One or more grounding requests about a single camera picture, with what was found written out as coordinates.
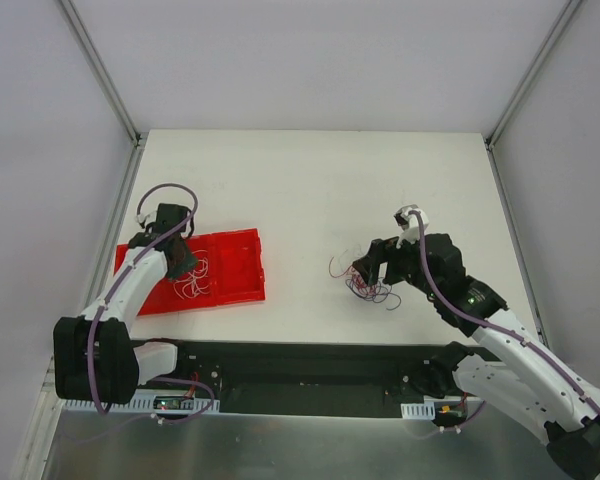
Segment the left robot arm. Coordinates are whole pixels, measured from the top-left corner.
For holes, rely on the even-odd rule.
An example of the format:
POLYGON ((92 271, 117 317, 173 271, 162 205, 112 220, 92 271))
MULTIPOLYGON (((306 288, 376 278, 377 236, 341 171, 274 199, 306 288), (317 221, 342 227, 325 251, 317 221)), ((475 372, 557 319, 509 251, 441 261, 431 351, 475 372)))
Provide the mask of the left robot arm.
POLYGON ((93 401, 102 411, 127 404, 140 385, 159 378, 184 387, 190 363, 169 342, 135 346, 130 333, 154 287, 194 270, 197 258, 185 233, 192 210, 161 204, 127 244, 122 265, 102 293, 76 317, 60 318, 53 330, 55 390, 64 400, 93 401))

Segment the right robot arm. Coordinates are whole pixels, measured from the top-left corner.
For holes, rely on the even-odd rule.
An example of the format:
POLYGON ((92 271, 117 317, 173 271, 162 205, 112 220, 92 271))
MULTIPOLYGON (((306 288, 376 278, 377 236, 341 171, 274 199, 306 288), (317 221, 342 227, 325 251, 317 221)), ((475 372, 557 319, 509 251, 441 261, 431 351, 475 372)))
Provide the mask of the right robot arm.
POLYGON ((411 374, 414 390, 439 399, 457 389, 477 396, 531 432, 570 478, 600 475, 600 389, 535 340, 491 287, 467 274, 448 235, 413 243, 376 239, 352 267, 368 286, 416 288, 443 321, 499 361, 493 366, 451 342, 411 374))

